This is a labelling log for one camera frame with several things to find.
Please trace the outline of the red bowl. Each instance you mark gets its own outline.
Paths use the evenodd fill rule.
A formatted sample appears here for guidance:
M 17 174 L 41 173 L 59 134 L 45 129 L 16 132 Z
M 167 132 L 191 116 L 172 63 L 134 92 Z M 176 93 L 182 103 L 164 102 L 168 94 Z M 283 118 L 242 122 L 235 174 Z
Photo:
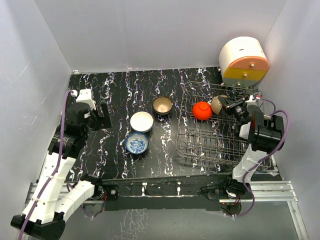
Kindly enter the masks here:
M 200 101 L 193 106 L 192 114 L 197 120 L 206 121 L 211 118 L 213 111 L 209 103 Z

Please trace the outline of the black glossy bowl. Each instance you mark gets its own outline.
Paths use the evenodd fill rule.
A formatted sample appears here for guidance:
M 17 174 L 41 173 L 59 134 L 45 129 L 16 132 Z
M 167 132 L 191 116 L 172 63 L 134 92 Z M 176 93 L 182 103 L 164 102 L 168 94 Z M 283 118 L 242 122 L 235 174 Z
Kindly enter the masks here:
M 221 110 L 223 109 L 223 105 L 222 103 L 220 102 L 219 100 L 219 97 L 224 97 L 226 98 L 227 96 L 226 95 L 217 95 L 213 98 L 213 100 L 211 101 L 210 103 L 210 106 L 211 106 L 211 109 L 212 109 L 212 112 L 216 115 L 219 115 Z

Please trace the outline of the blue white patterned bowl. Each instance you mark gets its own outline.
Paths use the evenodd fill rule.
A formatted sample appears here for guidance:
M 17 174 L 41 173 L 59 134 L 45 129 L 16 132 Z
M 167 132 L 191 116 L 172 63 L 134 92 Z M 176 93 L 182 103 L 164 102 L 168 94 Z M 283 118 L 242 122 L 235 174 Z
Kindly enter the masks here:
M 125 139 L 125 147 L 131 154 L 139 155 L 144 153 L 150 144 L 150 140 L 145 133 L 132 132 Z

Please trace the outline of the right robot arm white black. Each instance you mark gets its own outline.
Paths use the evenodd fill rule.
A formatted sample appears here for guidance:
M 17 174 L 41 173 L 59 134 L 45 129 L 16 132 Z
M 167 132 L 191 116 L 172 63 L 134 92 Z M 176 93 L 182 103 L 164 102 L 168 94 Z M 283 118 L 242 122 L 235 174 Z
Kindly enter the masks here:
M 200 193 L 208 199 L 216 194 L 238 202 L 246 193 L 251 194 L 253 174 L 263 161 L 283 147 L 287 131 L 283 117 L 277 114 L 277 110 L 264 114 L 259 107 L 260 100 L 262 97 L 256 94 L 238 99 L 218 95 L 208 102 L 214 114 L 225 112 L 235 117 L 235 135 L 248 143 L 242 159 L 223 182 L 200 188 Z

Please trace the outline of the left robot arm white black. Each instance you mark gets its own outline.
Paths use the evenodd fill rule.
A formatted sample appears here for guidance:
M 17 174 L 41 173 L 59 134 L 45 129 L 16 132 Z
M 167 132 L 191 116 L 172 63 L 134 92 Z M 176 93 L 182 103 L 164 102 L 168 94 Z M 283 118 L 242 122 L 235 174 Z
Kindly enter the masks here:
M 90 132 L 112 126 L 106 103 L 96 109 L 80 102 L 62 109 L 61 122 L 47 150 L 47 161 L 36 189 L 21 214 L 12 217 L 10 225 L 39 240 L 61 238 L 70 216 L 88 199 L 100 199 L 104 193 L 102 179 L 92 174 L 81 177 L 66 196 L 60 192 L 67 175 L 86 145 Z

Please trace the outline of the wire dish rack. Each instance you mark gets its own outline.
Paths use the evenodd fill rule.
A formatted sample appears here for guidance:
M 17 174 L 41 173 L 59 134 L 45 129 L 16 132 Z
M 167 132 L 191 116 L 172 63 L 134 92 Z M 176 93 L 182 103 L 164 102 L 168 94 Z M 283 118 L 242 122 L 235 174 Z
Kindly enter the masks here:
M 177 127 L 176 152 L 196 163 L 237 165 L 245 154 L 248 143 L 236 137 L 236 118 L 221 112 L 213 114 L 208 120 L 198 120 L 192 109 L 196 103 L 211 102 L 219 95 L 239 99 L 252 94 L 260 94 L 260 90 L 195 81 L 185 83 Z

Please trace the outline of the brown beige bowl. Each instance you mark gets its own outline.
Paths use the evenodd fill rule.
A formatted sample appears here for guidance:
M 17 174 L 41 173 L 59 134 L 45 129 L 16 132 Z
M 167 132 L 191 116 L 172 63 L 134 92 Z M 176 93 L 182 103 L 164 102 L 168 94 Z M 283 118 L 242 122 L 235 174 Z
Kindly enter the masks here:
M 152 107 L 158 115 L 167 115 L 172 110 L 173 101 L 166 96 L 160 96 L 153 101 Z

